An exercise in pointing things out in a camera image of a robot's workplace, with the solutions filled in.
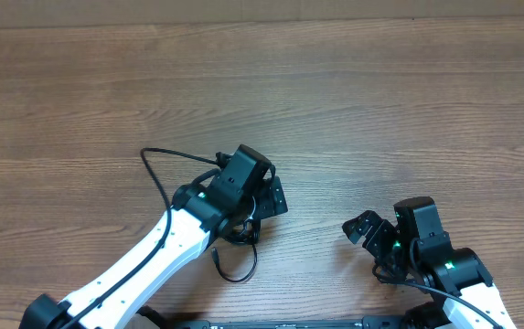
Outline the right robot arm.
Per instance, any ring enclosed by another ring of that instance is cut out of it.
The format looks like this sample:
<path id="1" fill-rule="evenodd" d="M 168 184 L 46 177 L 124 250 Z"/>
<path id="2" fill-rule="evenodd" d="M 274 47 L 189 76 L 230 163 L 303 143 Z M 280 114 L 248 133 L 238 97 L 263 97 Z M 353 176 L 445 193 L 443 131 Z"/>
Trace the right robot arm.
<path id="1" fill-rule="evenodd" d="M 365 328 L 516 328 L 493 276 L 474 251 L 453 247 L 431 197 L 393 208 L 394 224 L 367 210 L 342 230 L 374 258 L 372 274 L 380 283 L 416 288 L 432 299 L 403 315 L 365 318 Z"/>

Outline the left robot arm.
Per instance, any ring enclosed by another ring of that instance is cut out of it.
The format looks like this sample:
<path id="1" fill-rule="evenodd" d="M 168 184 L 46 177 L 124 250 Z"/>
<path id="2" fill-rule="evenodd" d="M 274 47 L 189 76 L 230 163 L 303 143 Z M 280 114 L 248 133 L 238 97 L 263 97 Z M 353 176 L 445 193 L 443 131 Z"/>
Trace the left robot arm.
<path id="1" fill-rule="evenodd" d="M 150 232 L 96 279 L 59 302 L 46 294 L 24 311 L 23 328 L 124 328 L 177 271 L 217 240 L 255 247 L 261 222 L 287 212 L 275 167 L 244 144 L 218 153 L 212 169 L 164 198 Z"/>

